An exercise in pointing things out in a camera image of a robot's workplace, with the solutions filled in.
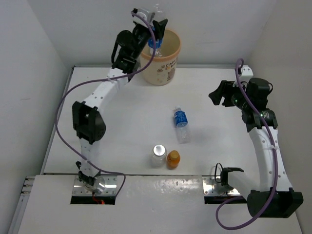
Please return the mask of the blue label bottle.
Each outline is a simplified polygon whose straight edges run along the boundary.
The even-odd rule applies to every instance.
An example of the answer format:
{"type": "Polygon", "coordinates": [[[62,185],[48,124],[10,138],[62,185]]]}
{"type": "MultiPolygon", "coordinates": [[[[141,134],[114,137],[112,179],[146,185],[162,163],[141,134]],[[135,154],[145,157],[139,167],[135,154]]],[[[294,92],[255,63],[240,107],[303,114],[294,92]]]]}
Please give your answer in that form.
{"type": "Polygon", "coordinates": [[[180,144],[190,142],[191,134],[189,129],[188,119],[186,113],[180,106],[176,106],[174,109],[174,123],[177,140],[180,144]]]}
{"type": "Polygon", "coordinates": [[[148,10],[147,12],[147,21],[149,22],[156,39],[155,57],[164,57],[165,55],[161,46],[163,44],[163,38],[168,19],[166,18],[164,11],[159,4],[156,4],[152,10],[148,10]]]}
{"type": "Polygon", "coordinates": [[[164,53],[163,50],[161,49],[161,47],[157,48],[155,51],[155,57],[156,58],[162,58],[164,57],[164,53]]]}

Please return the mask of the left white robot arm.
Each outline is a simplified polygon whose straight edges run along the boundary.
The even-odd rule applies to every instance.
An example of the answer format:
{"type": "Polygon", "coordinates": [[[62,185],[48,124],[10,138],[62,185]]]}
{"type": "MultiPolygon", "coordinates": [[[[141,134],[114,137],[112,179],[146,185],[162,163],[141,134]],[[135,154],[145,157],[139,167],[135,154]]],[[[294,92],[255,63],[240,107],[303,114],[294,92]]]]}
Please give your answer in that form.
{"type": "Polygon", "coordinates": [[[121,31],[115,40],[111,61],[112,66],[103,81],[82,102],[72,105],[73,128],[79,138],[82,161],[77,162],[78,177],[89,188],[98,189],[100,170],[95,168],[98,160],[99,142],[106,132],[103,119],[106,105],[114,95],[137,74],[138,57],[150,41],[152,48],[162,42],[168,20],[150,20],[145,25],[135,22],[133,31],[121,31]]]}

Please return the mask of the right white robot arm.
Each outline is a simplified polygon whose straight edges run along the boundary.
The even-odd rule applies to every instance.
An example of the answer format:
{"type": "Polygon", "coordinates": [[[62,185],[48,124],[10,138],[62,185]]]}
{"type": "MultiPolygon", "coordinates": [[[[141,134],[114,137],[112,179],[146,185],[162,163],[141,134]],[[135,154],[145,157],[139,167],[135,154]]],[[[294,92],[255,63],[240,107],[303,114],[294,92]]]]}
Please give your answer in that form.
{"type": "Polygon", "coordinates": [[[261,78],[243,82],[241,89],[233,81],[221,81],[218,88],[209,94],[214,105],[238,107],[242,120],[253,142],[260,182],[250,180],[243,169],[225,167],[220,174],[220,185],[236,188],[246,199],[251,216],[264,207],[273,194],[271,202],[261,214],[263,218],[288,218],[303,203],[303,195],[296,192],[290,183],[280,149],[278,147],[278,124],[274,111],[267,108],[267,97],[272,92],[271,83],[261,78]]]}

